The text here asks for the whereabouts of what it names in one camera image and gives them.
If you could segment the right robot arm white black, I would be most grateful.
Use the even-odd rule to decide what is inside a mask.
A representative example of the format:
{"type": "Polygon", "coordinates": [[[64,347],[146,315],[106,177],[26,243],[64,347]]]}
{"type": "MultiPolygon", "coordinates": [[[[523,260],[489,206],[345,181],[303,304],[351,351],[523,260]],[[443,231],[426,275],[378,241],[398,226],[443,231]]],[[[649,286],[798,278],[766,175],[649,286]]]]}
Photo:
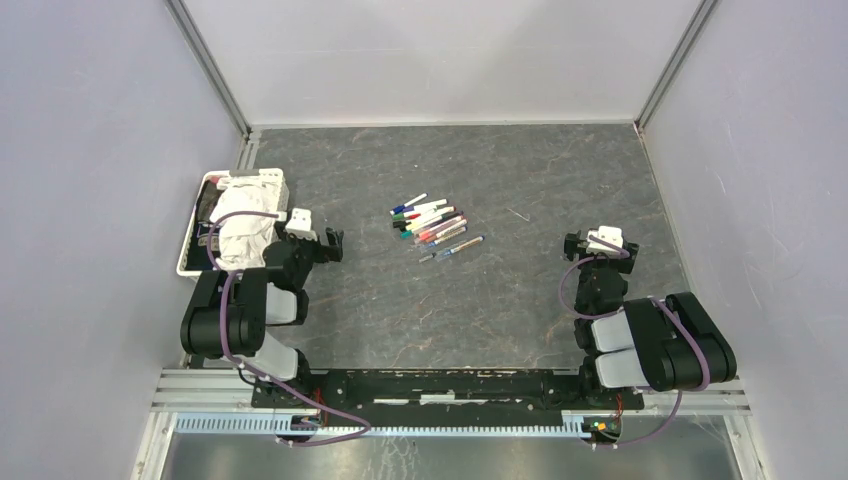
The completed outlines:
{"type": "Polygon", "coordinates": [[[737,376],[732,347],[694,293],[626,297],[639,250],[617,227],[564,238],[571,265],[563,277],[577,286],[563,306],[587,355],[577,392],[591,408],[606,406],[618,390],[701,391],[737,376]]]}

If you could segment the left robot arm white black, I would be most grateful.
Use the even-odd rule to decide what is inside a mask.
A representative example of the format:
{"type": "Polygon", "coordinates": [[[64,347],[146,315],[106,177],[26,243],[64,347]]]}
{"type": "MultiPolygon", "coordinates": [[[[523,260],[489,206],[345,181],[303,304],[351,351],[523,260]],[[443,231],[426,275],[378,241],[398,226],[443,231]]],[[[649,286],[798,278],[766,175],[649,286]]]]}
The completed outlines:
{"type": "Polygon", "coordinates": [[[268,329],[301,325],[308,315],[305,283],[316,263],[343,259],[344,232],[326,228],[327,242],[286,233],[263,252],[265,265],[248,268],[233,279],[224,271],[201,274],[180,327],[180,342],[191,356],[231,356],[242,369],[252,366],[259,378],[277,378],[275,392],[290,407],[306,405],[314,394],[305,356],[275,339],[268,329]]]}

